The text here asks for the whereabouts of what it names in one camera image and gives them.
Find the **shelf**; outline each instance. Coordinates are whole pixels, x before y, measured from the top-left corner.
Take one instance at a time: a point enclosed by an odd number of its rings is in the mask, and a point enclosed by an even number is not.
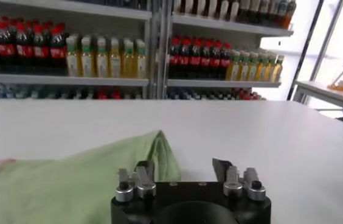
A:
[[[0,83],[92,86],[147,86],[148,79],[106,79],[68,76],[0,74]]]
[[[218,80],[184,80],[184,79],[169,79],[167,86],[180,87],[215,87],[215,88],[277,88],[281,85],[280,82],[231,82]]]
[[[54,9],[68,12],[80,12],[94,15],[114,16],[128,19],[148,20],[151,18],[151,12],[144,10],[125,9],[107,5],[89,4],[84,2],[54,0],[0,0],[0,3],[16,4],[23,6],[38,7],[42,9]]]
[[[264,26],[255,26],[244,23],[226,22],[217,19],[208,19],[198,16],[173,15],[173,23],[189,26],[200,26],[212,29],[232,30],[246,33],[257,33],[268,37],[290,37],[291,30],[276,29]]]

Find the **light green towel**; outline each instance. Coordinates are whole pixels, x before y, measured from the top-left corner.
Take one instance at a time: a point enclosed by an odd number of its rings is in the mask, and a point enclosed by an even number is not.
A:
[[[0,167],[0,224],[110,223],[117,171],[125,167],[132,172],[141,160],[154,161],[156,181],[181,179],[161,131],[59,161],[17,161]]]

